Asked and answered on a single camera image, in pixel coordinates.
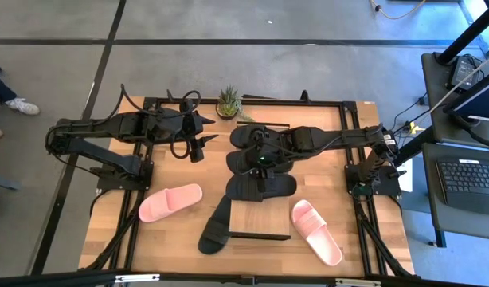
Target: desk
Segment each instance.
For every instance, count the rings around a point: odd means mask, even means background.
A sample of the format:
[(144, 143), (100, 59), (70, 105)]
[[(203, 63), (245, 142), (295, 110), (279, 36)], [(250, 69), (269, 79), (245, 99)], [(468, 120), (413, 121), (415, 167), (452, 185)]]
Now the desk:
[[(434, 55), (431, 53), (426, 53), (421, 56), (421, 64), (423, 67), (425, 87), (427, 88), (428, 103), (430, 108), (432, 108), (448, 93), (448, 89), (444, 85), (450, 78), (452, 67), (438, 64), (434, 59)], [(454, 92), (445, 102), (450, 103), (458, 95)], [(443, 109), (443, 107), (438, 108), (431, 114), (431, 127), (424, 130), (420, 135), (401, 148), (400, 155), (395, 159), (396, 166), (403, 164), (403, 162), (418, 154), (424, 143), (449, 143), (473, 147), (487, 147), (475, 141), (466, 131), (454, 125), (450, 121), (449, 115), (443, 112)], [(473, 131), (489, 140), (489, 122), (482, 122), (478, 127), (473, 128)]]
[(453, 208), (444, 203), (436, 160), (440, 157), (471, 158), (489, 160), (488, 151), (475, 151), (460, 147), (447, 147), (437, 144), (424, 144), (423, 158), (427, 176), (428, 198), (432, 211), (432, 224), (438, 230), (445, 230), (471, 236), (489, 238), (489, 215)]
[[(138, 105), (143, 102), (142, 97), (133, 99)], [(164, 106), (178, 108), (172, 104)], [(375, 104), (357, 103), (357, 106), (362, 127), (378, 124)], [(342, 127), (338, 108), (245, 105), (244, 110), (260, 122), (286, 123), (291, 127), (317, 126), (329, 130), (340, 130)], [(123, 102), (120, 111), (130, 112), (133, 107)], [(133, 271), (302, 277), (364, 275), (354, 208), (352, 199), (346, 192), (344, 150), (326, 151), (317, 157), (295, 163), (290, 172), (296, 177), (298, 189), (289, 197), (289, 204), (292, 207), (300, 199), (307, 199), (314, 205), (326, 220), (328, 230), (342, 250), (343, 260), (339, 265), (325, 266), (292, 225), (290, 240), (230, 238), (221, 252), (214, 255), (200, 253), (197, 248), (198, 239), (207, 219), (225, 193), (225, 185), (232, 175), (226, 167), (225, 156), (235, 149), (229, 142), (229, 135), (236, 127), (236, 120), (220, 120), (215, 113), (214, 104), (201, 104), (198, 111), (202, 116), (217, 121), (206, 125), (201, 136), (219, 136), (206, 144), (205, 159), (200, 163), (175, 159), (168, 146), (155, 146), (152, 155), (155, 169), (147, 195), (166, 187), (198, 183), (204, 192), (203, 198), (198, 204), (161, 221), (139, 224), (131, 267)], [(182, 153), (181, 149), (184, 151), (182, 144), (178, 148), (178, 153)], [(109, 149), (120, 154), (131, 154), (133, 145), (112, 140)], [(92, 263), (115, 233), (122, 200), (122, 191), (110, 191), (94, 206), (80, 257), (80, 267)], [(375, 206), (382, 239), (402, 266), (413, 273), (398, 206), (391, 199), (379, 196), (375, 197)], [(126, 246), (125, 238), (118, 267), (123, 266)], [(375, 269), (377, 272), (374, 244), (370, 240), (368, 249), (373, 271)]]

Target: black table leg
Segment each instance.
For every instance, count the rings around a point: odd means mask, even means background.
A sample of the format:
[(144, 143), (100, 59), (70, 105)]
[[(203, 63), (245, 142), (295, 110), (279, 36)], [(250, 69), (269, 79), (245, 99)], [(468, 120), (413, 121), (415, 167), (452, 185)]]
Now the black table leg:
[(446, 248), (446, 238), (444, 237), (444, 231), (434, 228), (436, 231), (436, 242), (429, 242), (431, 246), (437, 246), (440, 248)]
[(410, 142), (408, 142), (404, 147), (401, 148), (398, 157), (393, 161), (393, 165), (398, 167), (419, 154), (421, 151), (421, 145), (425, 143), (434, 144), (436, 140), (434, 139), (434, 131), (432, 126), (425, 129), (420, 135), (416, 136)]

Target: wooden tabletop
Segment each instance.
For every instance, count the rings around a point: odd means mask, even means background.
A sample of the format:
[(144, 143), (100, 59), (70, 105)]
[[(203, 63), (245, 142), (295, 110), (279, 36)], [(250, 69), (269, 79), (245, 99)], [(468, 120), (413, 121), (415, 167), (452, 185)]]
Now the wooden tabletop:
[[(133, 97), (133, 100), (141, 106), (143, 97)], [(358, 102), (357, 105), (361, 127), (378, 124), (378, 112), (374, 103)], [(178, 109), (177, 105), (166, 104), (165, 107)], [(120, 108), (121, 112), (133, 110), (126, 101)], [(291, 128), (305, 125), (324, 130), (341, 129), (337, 108), (245, 105), (244, 110), (260, 122), (290, 124)], [(327, 222), (327, 229), (342, 250), (343, 260), (340, 264), (335, 267), (324, 265), (292, 224), (291, 239), (286, 241), (230, 238), (226, 247), (217, 254), (204, 255), (198, 251), (201, 232), (232, 176), (232, 172), (226, 167), (225, 156), (235, 150), (229, 142), (229, 135), (236, 127), (236, 120), (220, 120), (214, 105), (201, 104), (198, 111), (202, 116), (217, 121), (206, 125), (200, 135), (219, 135), (206, 144), (205, 159), (200, 163), (191, 163), (189, 159), (175, 159), (168, 146), (155, 146), (153, 182), (146, 196), (163, 188), (197, 183), (203, 190), (203, 198), (196, 205), (158, 222), (141, 222), (132, 269), (158, 273), (363, 276), (352, 198), (346, 193), (343, 170), (346, 154), (343, 150), (325, 151), (309, 160), (296, 162), (289, 174), (295, 176), (298, 188), (288, 200), (292, 207), (300, 199), (306, 199), (321, 214)], [(347, 118), (348, 123), (351, 123), (350, 115)], [(175, 147), (179, 154), (183, 153), (184, 144), (176, 144)], [(126, 155), (132, 153), (133, 145), (112, 140), (109, 149)], [(80, 257), (80, 267), (92, 263), (115, 233), (122, 199), (122, 191), (111, 191), (94, 206)], [(413, 273), (398, 206), (386, 197), (376, 196), (374, 200), (381, 238), (402, 266)], [(127, 237), (123, 242), (119, 267), (123, 266)], [(368, 248), (372, 270), (377, 272), (374, 244), (369, 238)]]

